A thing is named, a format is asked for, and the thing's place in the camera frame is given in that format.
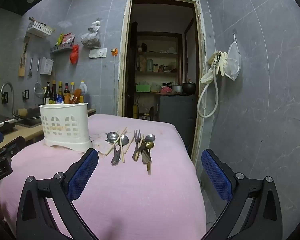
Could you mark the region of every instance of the wall socket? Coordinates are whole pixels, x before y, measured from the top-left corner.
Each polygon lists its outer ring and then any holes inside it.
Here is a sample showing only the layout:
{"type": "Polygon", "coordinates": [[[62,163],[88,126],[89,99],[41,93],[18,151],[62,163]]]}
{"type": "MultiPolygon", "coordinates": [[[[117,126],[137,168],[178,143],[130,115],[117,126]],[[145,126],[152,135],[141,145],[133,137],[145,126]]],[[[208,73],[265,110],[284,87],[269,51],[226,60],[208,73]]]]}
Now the wall socket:
{"type": "Polygon", "coordinates": [[[106,57],[107,49],[92,49],[89,53],[89,58],[106,57]]]}

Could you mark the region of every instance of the shower hose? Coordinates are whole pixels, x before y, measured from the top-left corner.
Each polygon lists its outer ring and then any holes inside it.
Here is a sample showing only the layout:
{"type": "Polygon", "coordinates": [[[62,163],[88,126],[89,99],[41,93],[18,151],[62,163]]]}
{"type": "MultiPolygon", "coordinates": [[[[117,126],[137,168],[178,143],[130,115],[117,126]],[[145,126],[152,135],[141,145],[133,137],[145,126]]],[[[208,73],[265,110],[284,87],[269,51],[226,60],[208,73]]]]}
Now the shower hose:
{"type": "Polygon", "coordinates": [[[206,86],[204,87],[200,97],[199,97],[199,100],[198,100],[198,104],[197,104],[197,112],[198,112],[198,115],[201,117],[201,118],[208,118],[210,116],[212,116],[214,114],[214,112],[216,111],[217,107],[218,107],[218,103],[219,103],[219,92],[218,92],[218,86],[217,86],[217,79],[216,79],[216,66],[219,62],[219,59],[220,59],[220,56],[218,56],[218,58],[216,60],[214,60],[213,62],[213,81],[214,81],[214,87],[216,89],[216,104],[212,110],[212,112],[208,115],[203,115],[201,114],[200,112],[200,104],[201,104],[201,100],[202,100],[202,97],[204,95],[204,93],[206,92],[206,90],[208,89],[208,86],[210,84],[206,84],[206,86]]]}

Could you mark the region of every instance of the metal screw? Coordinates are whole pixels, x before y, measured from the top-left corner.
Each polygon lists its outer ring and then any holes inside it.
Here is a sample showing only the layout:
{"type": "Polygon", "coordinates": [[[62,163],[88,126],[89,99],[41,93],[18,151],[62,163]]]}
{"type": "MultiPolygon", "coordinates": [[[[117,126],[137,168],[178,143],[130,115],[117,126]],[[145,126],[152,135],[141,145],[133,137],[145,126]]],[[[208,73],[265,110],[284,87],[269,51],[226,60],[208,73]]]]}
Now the metal screw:
{"type": "Polygon", "coordinates": [[[242,173],[237,173],[235,176],[237,177],[237,179],[243,179],[244,178],[244,175],[242,173]]]}
{"type": "Polygon", "coordinates": [[[26,182],[31,182],[33,181],[33,176],[29,176],[27,179],[26,179],[26,182]]]}
{"type": "Polygon", "coordinates": [[[271,183],[273,181],[273,179],[270,176],[266,177],[266,181],[268,181],[269,183],[271,183]]]}
{"type": "Polygon", "coordinates": [[[61,178],[63,177],[63,172],[57,172],[57,173],[54,175],[54,177],[55,177],[56,179],[61,179],[61,178]]]}

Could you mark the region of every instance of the wooden chopstick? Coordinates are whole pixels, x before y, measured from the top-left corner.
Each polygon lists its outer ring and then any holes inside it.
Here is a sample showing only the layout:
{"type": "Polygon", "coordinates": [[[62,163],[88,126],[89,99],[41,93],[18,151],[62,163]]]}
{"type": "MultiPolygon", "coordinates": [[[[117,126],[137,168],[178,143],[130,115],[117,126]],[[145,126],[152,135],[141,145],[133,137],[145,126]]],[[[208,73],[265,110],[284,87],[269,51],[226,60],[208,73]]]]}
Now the wooden chopstick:
{"type": "Polygon", "coordinates": [[[126,152],[124,154],[126,154],[127,151],[129,150],[129,147],[130,147],[131,143],[133,142],[133,140],[134,140],[134,135],[133,135],[133,138],[131,139],[130,143],[128,144],[128,148],[127,148],[127,150],[126,150],[126,152]]]}
{"type": "Polygon", "coordinates": [[[121,136],[123,135],[123,133],[126,131],[126,129],[127,128],[125,128],[124,130],[123,130],[123,132],[120,134],[120,136],[118,137],[118,139],[117,140],[115,140],[115,142],[114,142],[114,144],[111,146],[111,148],[108,150],[108,152],[105,154],[105,156],[107,156],[110,152],[111,152],[111,150],[112,150],[112,148],[115,146],[115,144],[119,141],[119,139],[121,138],[121,136]]]}
{"type": "Polygon", "coordinates": [[[121,160],[124,163],[124,151],[123,151],[121,136],[120,136],[120,147],[121,147],[121,160]]]}
{"type": "MultiPolygon", "coordinates": [[[[143,137],[144,137],[145,135],[143,134],[142,135],[142,139],[141,139],[141,141],[140,141],[140,146],[138,147],[138,148],[140,148],[141,147],[141,144],[142,144],[142,141],[143,141],[143,137]]],[[[139,152],[137,151],[137,154],[136,154],[136,156],[134,157],[134,160],[136,161],[137,159],[138,159],[138,157],[139,157],[139,152]]]]}

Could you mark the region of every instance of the red plastic bag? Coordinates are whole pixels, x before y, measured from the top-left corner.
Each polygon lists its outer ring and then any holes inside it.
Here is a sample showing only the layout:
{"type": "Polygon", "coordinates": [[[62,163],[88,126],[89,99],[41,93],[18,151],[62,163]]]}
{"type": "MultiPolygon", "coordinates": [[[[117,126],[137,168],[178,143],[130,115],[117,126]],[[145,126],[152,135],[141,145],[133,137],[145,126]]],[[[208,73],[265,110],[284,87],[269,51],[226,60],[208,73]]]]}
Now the red plastic bag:
{"type": "Polygon", "coordinates": [[[70,61],[72,65],[76,64],[79,59],[79,45],[74,45],[72,47],[72,52],[70,54],[70,61]]]}

